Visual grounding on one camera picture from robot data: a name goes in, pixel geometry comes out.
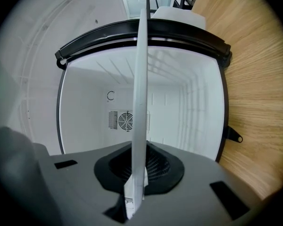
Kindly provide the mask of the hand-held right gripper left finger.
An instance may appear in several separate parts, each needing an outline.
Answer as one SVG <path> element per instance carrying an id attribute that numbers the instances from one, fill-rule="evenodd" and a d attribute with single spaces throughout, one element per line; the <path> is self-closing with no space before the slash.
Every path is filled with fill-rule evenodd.
<path id="1" fill-rule="evenodd" d="M 107 156 L 129 142 L 80 153 L 50 156 L 39 145 L 39 198 L 47 225 L 129 226 L 123 182 L 109 169 Z"/>

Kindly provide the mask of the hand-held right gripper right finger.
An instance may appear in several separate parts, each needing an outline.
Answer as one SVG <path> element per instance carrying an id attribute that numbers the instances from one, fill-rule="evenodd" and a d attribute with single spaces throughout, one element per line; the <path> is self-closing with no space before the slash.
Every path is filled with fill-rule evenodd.
<path id="1" fill-rule="evenodd" d="M 146 196 L 132 217 L 133 226 L 222 226 L 231 223 L 231 217 L 210 187 L 219 181 L 249 209 L 261 203 L 248 184 L 214 160 L 172 146 L 154 145 L 183 162 L 184 176 L 170 192 Z"/>

